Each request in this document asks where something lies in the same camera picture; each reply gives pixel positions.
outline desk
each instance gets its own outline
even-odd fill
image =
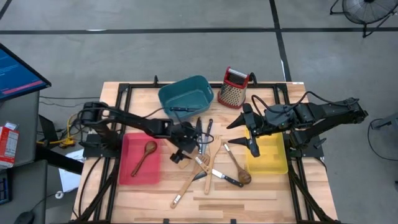
[[[6,121],[18,124],[19,139],[14,166],[35,160],[39,92],[5,101],[0,107],[0,126]]]
[[[22,212],[30,211],[46,196],[47,161],[37,161],[14,167],[12,172],[12,201],[0,205],[0,221],[12,224]],[[33,224],[45,222],[45,200],[33,210]]]
[[[106,82],[103,86],[101,101],[114,106],[118,94],[118,82]],[[304,94],[302,83],[287,83],[290,102],[294,103]],[[129,112],[145,116],[160,108],[157,97],[158,88],[140,88],[132,91]],[[270,89],[248,89],[247,96],[256,94],[266,103],[274,104],[274,94]],[[227,130],[226,127],[234,121],[241,110],[233,110],[213,100],[210,109],[200,114],[203,126],[207,126],[210,118],[214,119],[212,134],[219,134],[223,141],[244,136],[244,127]],[[160,111],[154,115],[156,118],[166,118],[166,114]],[[197,117],[191,119],[195,124]],[[126,128],[127,133],[137,133],[140,130]],[[244,167],[244,146],[229,145],[238,163]],[[114,200],[112,223],[159,223],[164,218],[176,222],[205,222],[205,223],[229,223],[231,219],[237,219],[238,223],[295,223],[292,197],[289,187],[289,179],[285,175],[253,175],[252,182],[239,189],[225,180],[212,178],[209,195],[203,193],[205,179],[192,183],[188,192],[181,199],[176,209],[170,208],[170,203],[180,190],[184,181],[193,169],[193,163],[184,170],[178,168],[170,159],[169,149],[165,144],[161,145],[162,164],[161,178],[157,185],[118,185]],[[85,161],[79,191],[75,201],[75,210],[78,208],[81,186],[87,173],[96,159]],[[319,206],[330,217],[337,219],[335,206],[331,196],[328,178],[325,168],[315,159],[303,159],[308,188]],[[83,194],[83,209],[92,201],[98,191],[103,167],[103,159],[93,169]],[[220,150],[215,159],[215,169],[226,175],[238,179],[236,168],[225,150]],[[105,195],[100,219],[105,218],[108,193]],[[305,207],[301,193],[300,206],[303,218],[306,218]]]
[[[5,101],[0,107],[0,126],[7,121],[18,124],[18,145],[14,167],[45,159],[50,165],[81,174],[83,164],[61,154],[36,146],[39,92]]]

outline red box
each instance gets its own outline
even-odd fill
[[[14,165],[18,136],[19,131],[0,127],[0,169],[11,168]]]
[[[155,141],[157,149],[141,165],[136,176],[131,177],[141,157],[144,155],[144,148],[148,141]],[[119,170],[120,185],[141,185],[157,184],[160,181],[160,154],[163,142],[154,139],[145,133],[128,133],[123,137],[121,163]]]

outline gray floor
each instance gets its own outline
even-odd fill
[[[0,7],[5,3],[0,0]],[[282,28],[360,27],[329,16],[333,0],[277,0]],[[268,0],[13,0],[0,30],[152,29],[273,27]],[[398,16],[384,26],[398,27]],[[283,33],[293,81],[305,82],[330,100],[360,98],[369,112],[363,124],[340,126],[323,135],[328,176],[339,219],[346,223],[395,223],[398,162],[376,157],[366,131],[370,120],[398,111],[398,32]],[[47,77],[47,96],[99,96],[105,81],[175,81],[189,75],[221,80],[228,65],[254,72],[261,81],[283,81],[274,33],[0,35],[27,63]],[[62,101],[75,105],[83,101]],[[79,110],[40,105],[59,128]],[[371,133],[376,150],[398,158],[391,128]],[[67,153],[75,149],[56,149]],[[61,189],[49,167],[48,194]],[[75,192],[49,199],[47,223],[66,222]]]

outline fan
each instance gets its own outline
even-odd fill
[[[332,9],[338,1],[331,6],[330,14],[344,14],[349,21],[363,25],[363,38],[371,35],[390,18],[398,6],[398,0],[342,0],[343,12],[333,12]],[[381,22],[372,32],[367,34],[367,25],[379,21]]]

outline black floor line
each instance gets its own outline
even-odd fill
[[[8,6],[10,6],[12,0],[7,0],[6,3],[3,5],[1,11],[0,11],[0,20],[4,16],[4,13],[6,13]]]
[[[194,34],[245,32],[362,32],[360,27],[348,28],[269,28],[269,27],[214,27],[171,29],[103,29],[103,30],[0,30],[0,35],[68,35],[68,34]],[[398,27],[380,27],[376,32],[398,32]]]
[[[278,18],[278,12],[276,9],[275,0],[269,0],[269,4],[271,6],[272,18],[274,20],[275,34],[276,34],[276,39],[278,41],[279,55],[280,55],[280,60],[282,61],[282,68],[284,72],[285,81],[291,82],[292,77],[290,76],[289,63],[287,62],[285,44],[279,25],[279,18]]]
[[[368,27],[368,32],[373,30],[372,27]],[[362,32],[361,27],[351,28],[281,28],[281,32]],[[376,32],[397,32],[398,27],[379,27]]]
[[[192,33],[245,33],[275,32],[263,27],[215,27],[177,29],[106,29],[106,30],[0,30],[2,35],[59,35],[59,34],[192,34]]]

